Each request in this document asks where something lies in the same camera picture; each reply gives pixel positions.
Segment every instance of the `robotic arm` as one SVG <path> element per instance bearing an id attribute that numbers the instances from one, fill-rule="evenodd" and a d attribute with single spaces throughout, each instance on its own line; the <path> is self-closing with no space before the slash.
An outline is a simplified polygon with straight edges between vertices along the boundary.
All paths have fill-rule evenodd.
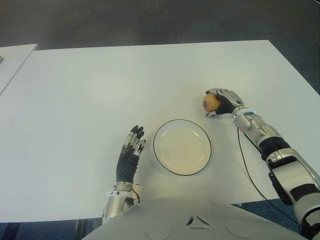
<path id="1" fill-rule="evenodd" d="M 143 126 L 138 127 L 136 125 L 131 129 L 124 141 L 116 165 L 116 184 L 113 191 L 110 193 L 108 203 L 103 210 L 103 223 L 134 205 L 134 175 L 137 170 L 140 155 L 146 144 L 146 140 L 140 140 L 145 134 L 143 129 Z"/>
<path id="2" fill-rule="evenodd" d="M 206 117 L 232 114 L 232 121 L 261 153 L 270 173 L 269 178 L 280 199 L 293 205 L 300 224 L 300 234 L 307 239 L 320 239 L 320 178 L 299 153 L 290 147 L 272 126 L 244 106 L 241 98 L 228 89 L 212 88 L 206 92 L 216 106 Z"/>

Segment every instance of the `black cable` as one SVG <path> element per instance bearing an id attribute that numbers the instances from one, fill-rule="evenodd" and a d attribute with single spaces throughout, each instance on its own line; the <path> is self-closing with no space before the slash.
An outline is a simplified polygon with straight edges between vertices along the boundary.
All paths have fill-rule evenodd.
<path id="1" fill-rule="evenodd" d="M 138 200 L 138 204 L 139 204 L 139 203 L 140 203 L 140 196 L 139 196 L 139 194 L 138 194 L 134 189 L 132 189 L 132 191 L 135 193 L 136 199 Z"/>
<path id="2" fill-rule="evenodd" d="M 238 127 L 238 129 L 237 129 L 237 132 L 238 132 L 238 142 L 239 142 L 239 147 L 240 147 L 240 151 L 241 151 L 241 155 L 242 155 L 244 167 L 245 167 L 246 173 L 248 174 L 248 177 L 249 177 L 252 185 L 253 185 L 254 188 L 258 191 L 258 193 L 259 193 L 271 206 L 273 206 L 275 209 L 277 209 L 280 213 L 282 213 L 283 215 L 285 215 L 288 219 L 290 219 L 291 221 L 293 221 L 295 224 L 299 225 L 299 223 L 297 223 L 293 218 L 291 218 L 290 216 L 288 216 L 287 214 L 285 214 L 283 211 L 281 211 L 279 208 L 277 208 L 272 202 L 270 202 L 270 201 L 259 191 L 259 189 L 258 189 L 257 186 L 255 185 L 254 181 L 252 180 L 252 178 L 251 178 L 251 176 L 250 176 L 250 174 L 249 174 L 248 168 L 247 168 L 247 164 L 246 164 L 246 161 L 245 161 L 244 153 L 243 153 L 243 151 L 242 151 L 241 143 L 240 143 L 239 127 Z"/>

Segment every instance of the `floor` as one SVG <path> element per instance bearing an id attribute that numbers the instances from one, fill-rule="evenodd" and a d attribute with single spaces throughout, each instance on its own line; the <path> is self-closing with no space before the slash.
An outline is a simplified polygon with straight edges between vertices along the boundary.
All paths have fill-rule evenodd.
<path id="1" fill-rule="evenodd" d="M 320 4 L 313 0 L 0 0 L 0 47 L 37 43 L 43 50 L 267 39 L 318 93 L 319 32 Z M 292 206 L 272 202 L 294 218 Z M 266 201 L 238 207 L 298 230 Z M 90 232 L 92 221 L 87 224 Z M 75 220 L 22 223 L 16 239 L 71 240 L 75 225 Z M 7 226 L 0 223 L 1 238 Z"/>
<path id="2" fill-rule="evenodd" d="M 285 205 L 280 199 L 271 200 L 277 208 L 281 209 L 289 217 L 295 219 L 293 207 Z M 235 205 L 251 213 L 257 214 L 265 219 L 275 222 L 294 232 L 299 232 L 298 226 L 285 217 L 278 210 L 273 208 L 267 201 L 248 202 Z M 92 232 L 95 221 L 89 219 L 86 223 L 85 235 Z M 0 238 L 4 236 L 7 223 L 0 223 Z M 68 221 L 46 221 L 46 222 L 23 222 L 16 234 L 16 240 L 73 240 L 76 227 L 76 220 Z"/>

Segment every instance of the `metal joint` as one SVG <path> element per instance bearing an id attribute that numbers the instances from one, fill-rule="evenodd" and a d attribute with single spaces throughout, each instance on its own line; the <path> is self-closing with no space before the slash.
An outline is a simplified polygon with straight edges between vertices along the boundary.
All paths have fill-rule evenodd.
<path id="1" fill-rule="evenodd" d="M 117 181 L 114 187 L 114 191 L 128 191 L 130 192 L 134 188 L 131 182 Z"/>

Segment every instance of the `white table surface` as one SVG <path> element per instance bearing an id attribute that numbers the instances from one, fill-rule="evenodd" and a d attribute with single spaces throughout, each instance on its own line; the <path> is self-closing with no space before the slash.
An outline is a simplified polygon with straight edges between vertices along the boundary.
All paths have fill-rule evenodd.
<path id="1" fill-rule="evenodd" d="M 0 95 L 37 44 L 0 47 Z"/>
<path id="2" fill-rule="evenodd" d="M 262 200 L 231 116 L 204 117 L 213 87 L 235 90 L 320 172 L 320 97 L 267 40 L 38 50 L 0 97 L 0 221 L 100 217 L 135 124 L 147 140 L 135 176 L 142 200 Z M 175 175 L 154 155 L 157 129 L 173 119 L 197 123 L 211 141 L 210 161 L 195 175 Z M 240 139 L 252 179 L 277 198 L 259 153 Z"/>

